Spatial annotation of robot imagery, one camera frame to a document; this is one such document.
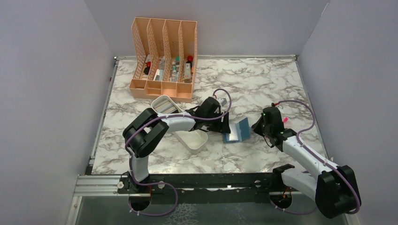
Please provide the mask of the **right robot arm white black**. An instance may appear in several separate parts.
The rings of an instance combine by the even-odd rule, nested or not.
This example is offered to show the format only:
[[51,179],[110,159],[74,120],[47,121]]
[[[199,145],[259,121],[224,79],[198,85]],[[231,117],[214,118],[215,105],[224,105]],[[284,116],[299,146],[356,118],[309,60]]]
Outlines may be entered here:
[[308,147],[298,133],[285,128],[276,106],[262,110],[260,118],[252,125],[254,133],[264,137],[271,148],[294,158],[306,172],[287,165],[277,169],[271,177],[271,186],[278,191],[292,187],[311,198],[319,212],[334,218],[341,214],[355,213],[361,207],[361,199],[353,169],[339,166]]

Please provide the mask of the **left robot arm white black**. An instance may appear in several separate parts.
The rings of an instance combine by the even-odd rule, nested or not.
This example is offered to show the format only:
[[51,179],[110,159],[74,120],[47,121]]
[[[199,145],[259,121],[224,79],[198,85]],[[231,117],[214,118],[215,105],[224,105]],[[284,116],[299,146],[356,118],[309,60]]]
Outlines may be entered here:
[[203,127],[213,132],[228,133],[229,108],[222,111],[221,103],[208,97],[201,105],[172,113],[160,113],[153,108],[145,109],[123,131],[125,150],[129,158],[130,187],[135,192],[147,188],[148,157],[167,133],[193,132]]

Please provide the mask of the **teal card holder wallet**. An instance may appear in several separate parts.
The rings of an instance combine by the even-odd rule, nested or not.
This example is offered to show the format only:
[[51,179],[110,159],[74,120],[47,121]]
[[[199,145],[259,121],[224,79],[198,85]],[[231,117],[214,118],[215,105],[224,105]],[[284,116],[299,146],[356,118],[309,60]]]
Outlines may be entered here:
[[224,143],[240,143],[250,138],[251,128],[247,117],[238,123],[229,123],[230,133],[223,135]]

